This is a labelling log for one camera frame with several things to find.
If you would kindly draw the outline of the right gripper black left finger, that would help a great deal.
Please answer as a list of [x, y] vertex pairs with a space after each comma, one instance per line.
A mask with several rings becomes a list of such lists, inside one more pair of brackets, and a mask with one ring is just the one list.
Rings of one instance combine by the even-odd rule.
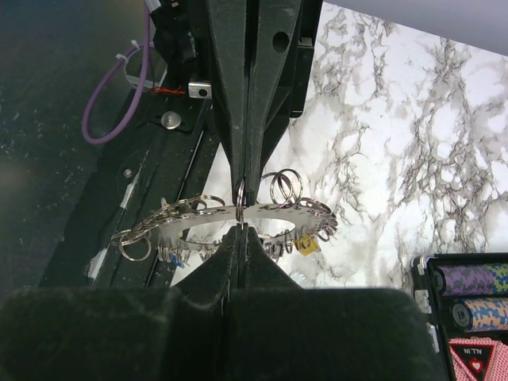
[[238, 231], [180, 286], [33, 288], [1, 309], [4, 380], [219, 380]]

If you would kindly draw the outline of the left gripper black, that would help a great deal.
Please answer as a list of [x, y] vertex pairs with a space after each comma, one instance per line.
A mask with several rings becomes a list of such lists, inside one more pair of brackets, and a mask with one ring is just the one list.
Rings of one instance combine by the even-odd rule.
[[212, 102], [233, 196], [256, 201], [262, 151], [300, 117], [320, 1], [154, 1], [153, 38], [191, 98]]

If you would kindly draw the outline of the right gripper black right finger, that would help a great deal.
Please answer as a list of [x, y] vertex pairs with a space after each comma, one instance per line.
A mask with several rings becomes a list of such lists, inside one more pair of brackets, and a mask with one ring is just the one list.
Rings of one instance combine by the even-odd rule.
[[241, 236], [230, 295], [225, 380], [438, 380], [439, 359], [414, 300], [393, 288], [304, 289]]

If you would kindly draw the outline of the silver disc keyring holder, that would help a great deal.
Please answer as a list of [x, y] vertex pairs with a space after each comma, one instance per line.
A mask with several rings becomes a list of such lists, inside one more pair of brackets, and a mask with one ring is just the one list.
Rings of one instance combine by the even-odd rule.
[[304, 195], [300, 174], [290, 168], [262, 176], [268, 195], [246, 206], [232, 205], [216, 195], [202, 194], [169, 203], [161, 202], [132, 228], [115, 233], [111, 243], [133, 262], [157, 259], [179, 267], [188, 264], [191, 254], [208, 260], [225, 238], [228, 228], [254, 227], [262, 249], [271, 258], [298, 252], [294, 242], [304, 236], [318, 244], [337, 232], [337, 216], [323, 202]]

